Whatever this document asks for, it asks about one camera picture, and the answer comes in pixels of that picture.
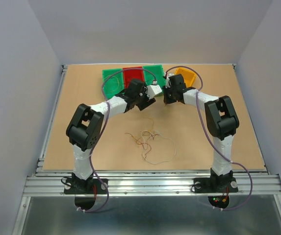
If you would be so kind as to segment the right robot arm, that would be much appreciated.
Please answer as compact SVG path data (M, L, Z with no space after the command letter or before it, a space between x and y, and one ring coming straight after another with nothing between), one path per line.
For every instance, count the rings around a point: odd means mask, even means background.
M166 84L163 86L165 104L181 102L195 106L199 118L202 118L201 111L205 113L206 122L202 122L202 128L214 149L213 163L208 178L194 179L193 191L211 193L231 189L237 192L237 187L231 186L231 183L235 182L231 167L231 146L239 127L239 119L231 98L212 96L196 88L187 87L180 74L166 75L165 79Z

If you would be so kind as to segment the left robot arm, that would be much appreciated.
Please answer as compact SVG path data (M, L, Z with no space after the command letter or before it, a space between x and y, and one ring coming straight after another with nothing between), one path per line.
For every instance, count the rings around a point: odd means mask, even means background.
M72 177L80 192L87 193L92 189L92 180L89 178L93 174L90 158L109 118L126 113L134 107L142 111L152 105L155 97L161 93L162 89L157 82L147 85L133 79L126 89L109 100L91 106L80 104L77 107L66 129L66 136L73 146L75 167Z

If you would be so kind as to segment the yellow bin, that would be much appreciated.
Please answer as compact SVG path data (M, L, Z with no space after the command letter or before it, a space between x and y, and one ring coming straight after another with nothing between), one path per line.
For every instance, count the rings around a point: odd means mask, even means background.
M187 68L177 68L175 75L181 74L187 87L192 87L196 80L196 73Z

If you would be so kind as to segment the red bin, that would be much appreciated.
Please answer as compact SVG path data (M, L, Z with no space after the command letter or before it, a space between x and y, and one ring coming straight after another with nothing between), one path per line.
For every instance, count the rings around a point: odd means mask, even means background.
M132 79L145 81L142 67L125 67L123 68L124 86L127 88Z

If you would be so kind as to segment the right green bin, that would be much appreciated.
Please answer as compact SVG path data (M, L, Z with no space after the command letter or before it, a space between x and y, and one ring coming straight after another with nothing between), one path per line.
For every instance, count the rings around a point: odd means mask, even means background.
M163 66L161 64L157 65L146 65L143 66L143 69L146 71L143 71L144 79L147 85L151 85L153 83L154 77L151 73L153 73L156 77L157 84L160 86L161 89L163 89L163 86L165 86L166 80L164 79L164 70Z

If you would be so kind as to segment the green bin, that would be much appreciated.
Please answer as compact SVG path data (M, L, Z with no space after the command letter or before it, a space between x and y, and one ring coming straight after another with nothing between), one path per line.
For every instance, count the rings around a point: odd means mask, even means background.
M105 81L112 74L121 71L122 69L108 69L102 71L102 79ZM103 91L107 99L111 99L114 95L125 88L123 73L120 72L111 77L103 87Z
M143 69L146 71L143 71L144 79L147 85L151 85L153 83L154 77L151 73L153 73L156 77L157 84L160 86L161 89L163 89L163 86L165 86L166 80L164 79L164 70L163 66L161 64L157 65L146 65L143 66Z

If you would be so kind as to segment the left green bin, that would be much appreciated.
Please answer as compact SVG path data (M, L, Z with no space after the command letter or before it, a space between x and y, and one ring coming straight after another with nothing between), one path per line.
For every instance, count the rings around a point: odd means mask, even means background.
M105 81L112 74L121 71L122 69L108 69L102 71L102 79ZM120 72L111 77L103 87L103 91L107 99L111 99L114 95L125 88L123 73Z

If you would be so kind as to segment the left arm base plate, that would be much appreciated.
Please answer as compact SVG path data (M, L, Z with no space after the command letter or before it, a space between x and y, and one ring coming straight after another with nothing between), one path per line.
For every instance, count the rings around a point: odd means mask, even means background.
M71 177L63 177L61 183L66 195L106 195L105 186L96 178L88 178L88 180L80 182Z

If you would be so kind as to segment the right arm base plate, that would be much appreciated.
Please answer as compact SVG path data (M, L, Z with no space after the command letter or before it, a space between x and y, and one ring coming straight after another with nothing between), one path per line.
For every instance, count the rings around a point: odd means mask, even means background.
M216 181L210 178L194 178L191 191L195 193L237 193L238 187L233 188L231 181Z

